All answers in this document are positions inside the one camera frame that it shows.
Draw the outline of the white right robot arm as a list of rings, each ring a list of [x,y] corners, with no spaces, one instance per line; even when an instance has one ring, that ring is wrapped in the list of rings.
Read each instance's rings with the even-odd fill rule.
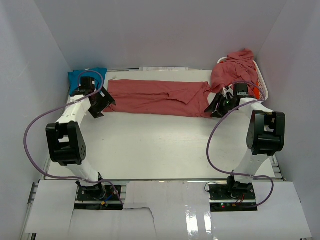
[[[236,200],[253,188],[252,182],[258,179],[257,171],[275,153],[282,151],[285,144],[286,116],[263,106],[262,101],[250,95],[253,83],[236,81],[232,91],[217,93],[205,109],[212,118],[222,123],[231,113],[240,111],[250,120],[246,135],[246,153],[236,169],[228,172],[226,195]]]

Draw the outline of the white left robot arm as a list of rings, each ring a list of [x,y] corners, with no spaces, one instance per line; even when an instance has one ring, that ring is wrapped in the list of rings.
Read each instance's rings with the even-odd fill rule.
[[[90,186],[78,183],[82,191],[95,200],[101,200],[106,196],[106,187],[100,182],[101,174],[94,170],[86,160],[87,147],[83,138],[80,125],[87,113],[93,118],[103,117],[103,110],[116,101],[105,88],[101,92],[80,100],[84,96],[93,93],[98,87],[95,79],[90,76],[82,76],[80,85],[71,94],[74,102],[65,108],[62,116],[55,123],[46,126],[46,138],[50,159],[54,163],[69,169],[82,181],[89,180]]]

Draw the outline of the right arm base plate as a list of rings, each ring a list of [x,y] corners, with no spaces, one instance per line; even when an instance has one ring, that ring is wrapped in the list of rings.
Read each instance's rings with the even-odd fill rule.
[[[204,191],[209,194],[209,205],[212,213],[255,212],[257,200],[253,187],[249,191],[231,193],[227,184],[207,182]]]

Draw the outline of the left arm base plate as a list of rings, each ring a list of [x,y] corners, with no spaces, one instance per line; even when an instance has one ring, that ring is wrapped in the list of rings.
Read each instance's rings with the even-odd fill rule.
[[[74,209],[75,210],[101,210],[101,211],[121,211],[122,203],[125,200],[124,186],[102,185],[101,183],[94,186],[78,186],[76,193]]]

